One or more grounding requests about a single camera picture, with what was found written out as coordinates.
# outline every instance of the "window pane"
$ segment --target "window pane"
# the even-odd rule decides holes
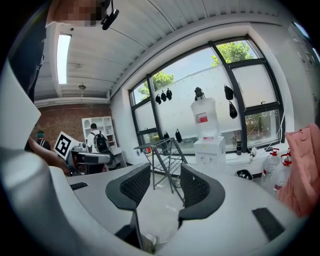
[[[143,101],[150,96],[147,81],[140,84],[136,89],[133,90],[133,106]]]
[[[273,85],[264,65],[238,67],[232,71],[239,84],[246,107],[277,101]]]
[[[149,133],[149,134],[143,134],[141,135],[142,144],[147,144],[150,142],[156,142],[159,140],[159,134],[157,132]]]
[[[209,69],[215,65],[215,54],[210,48],[197,51],[175,63],[165,67],[152,76],[156,95],[167,89],[172,83],[177,82],[191,74]]]
[[[167,92],[167,88],[172,92],[172,99],[156,104],[158,108],[159,120],[163,132],[168,132],[170,137],[175,137],[178,129],[182,142],[180,147],[184,153],[194,153],[193,143],[198,140],[194,115],[191,104],[195,100],[195,89],[200,87],[207,98],[213,97],[216,104],[216,112],[219,121],[220,132],[230,133],[228,137],[227,149],[234,149],[233,143],[234,131],[241,129],[239,117],[232,119],[229,112],[229,101],[226,100],[224,85],[232,88],[229,79],[221,65],[215,65],[214,52],[211,49],[198,51],[188,57],[180,60],[186,61],[191,58],[192,61],[185,65],[179,63],[181,67],[187,67],[183,70],[183,78],[181,78],[181,70],[179,67],[171,68],[177,64],[175,62],[164,70],[171,68],[173,82],[163,88],[157,90],[155,95],[161,96],[162,90]],[[238,110],[236,100],[232,100],[233,105]]]
[[[150,101],[135,110],[135,118],[139,131],[156,127],[155,117]]]
[[[265,145],[280,139],[279,110],[247,115],[245,124],[248,147]]]
[[[216,47],[218,48],[226,63],[258,58],[256,52],[246,40],[227,42],[219,44]]]

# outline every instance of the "white wooden ceiling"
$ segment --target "white wooden ceiling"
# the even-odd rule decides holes
[[[277,4],[268,0],[114,0],[120,13],[111,27],[60,25],[72,35],[67,63],[67,85],[54,79],[54,40],[47,30],[44,64],[35,88],[35,100],[57,97],[105,98],[135,60],[160,39],[191,23],[220,15],[260,14],[278,17]],[[79,90],[84,84],[86,90]]]

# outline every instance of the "pink towel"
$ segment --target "pink towel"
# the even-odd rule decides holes
[[[292,171],[278,198],[303,217],[312,212],[320,195],[320,129],[312,123],[297,132],[286,133],[285,137]]]

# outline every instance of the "black cylinder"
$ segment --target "black cylinder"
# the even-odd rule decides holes
[[[236,154],[240,156],[242,154],[242,144],[241,140],[236,141]]]

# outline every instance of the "red brick wall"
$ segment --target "red brick wall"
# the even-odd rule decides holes
[[[110,117],[109,104],[71,104],[39,108],[41,116],[34,127],[31,137],[36,139],[37,131],[44,132],[44,139],[53,150],[60,132],[70,135],[77,141],[84,142],[82,118]]]

